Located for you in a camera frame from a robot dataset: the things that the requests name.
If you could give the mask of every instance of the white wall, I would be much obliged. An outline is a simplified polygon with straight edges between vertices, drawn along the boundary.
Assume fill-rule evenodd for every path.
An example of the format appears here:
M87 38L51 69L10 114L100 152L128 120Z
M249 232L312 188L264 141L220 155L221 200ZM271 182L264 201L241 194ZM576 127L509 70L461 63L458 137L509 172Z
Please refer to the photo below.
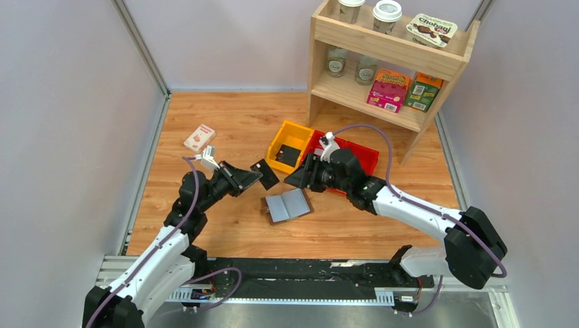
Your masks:
M110 1L0 2L0 327L80 327L162 97Z
M171 89L305 89L321 0L126 0ZM367 0L375 5L378 0ZM400 1L464 28L480 0Z
M576 1L497 1L442 110L470 201L509 248L525 328L579 322L578 12Z

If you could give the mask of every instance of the paper cup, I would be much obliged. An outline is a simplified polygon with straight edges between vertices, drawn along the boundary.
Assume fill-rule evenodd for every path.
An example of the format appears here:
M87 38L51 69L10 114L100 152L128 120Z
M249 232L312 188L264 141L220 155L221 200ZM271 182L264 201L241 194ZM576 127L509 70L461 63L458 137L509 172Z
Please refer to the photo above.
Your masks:
M354 24L358 20L360 7L366 0L339 0L340 2L340 21Z
M396 22L402 17L402 7L396 1L381 0L373 10L374 31L392 34L392 29Z

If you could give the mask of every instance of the cereal box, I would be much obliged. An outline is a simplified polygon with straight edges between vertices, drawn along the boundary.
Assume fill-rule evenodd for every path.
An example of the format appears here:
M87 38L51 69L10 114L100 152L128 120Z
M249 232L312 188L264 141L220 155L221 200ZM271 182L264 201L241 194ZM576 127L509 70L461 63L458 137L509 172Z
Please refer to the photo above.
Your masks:
M410 84L408 75L381 69L372 85L366 103L398 113Z
M416 72L404 104L426 113L441 87L442 79Z

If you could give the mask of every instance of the jar label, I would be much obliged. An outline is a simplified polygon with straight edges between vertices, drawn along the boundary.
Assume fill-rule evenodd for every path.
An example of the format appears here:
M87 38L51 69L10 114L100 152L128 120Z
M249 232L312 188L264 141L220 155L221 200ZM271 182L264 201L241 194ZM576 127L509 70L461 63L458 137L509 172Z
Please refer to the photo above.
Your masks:
M376 73L376 69L372 68L361 68L358 71L358 76L362 81L368 81L374 78L374 74Z
M339 73L344 69L345 59L339 57L330 58L328 68L332 73Z

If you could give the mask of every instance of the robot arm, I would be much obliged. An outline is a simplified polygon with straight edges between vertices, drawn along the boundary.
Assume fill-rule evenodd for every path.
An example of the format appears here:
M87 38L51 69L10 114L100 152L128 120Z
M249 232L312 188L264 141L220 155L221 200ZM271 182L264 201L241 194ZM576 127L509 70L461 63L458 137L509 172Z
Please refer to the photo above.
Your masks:
M354 207L400 220L444 245L400 249L396 257L410 276L452 274L471 288L485 286L507 248L482 210L470 207L460 212L404 193L383 179L368 176L349 149L339 149L331 133L320 143L324 147L322 155L308 154L285 183L315 192L327 188L343 191Z
M203 155L194 158L212 170L213 177L208 180L197 172L196 183L192 172L185 174L179 198L143 255L107 289L95 286L87 294L83 327L89 326L92 317L91 328L146 327L175 289L191 277L207 273L207 253L191 245L207 223L205 212L228 194L239 196L263 176L260 172L237 169L225 161L218 164L213 154L214 148L208 146ZM197 201L183 221L194 202L195 189Z

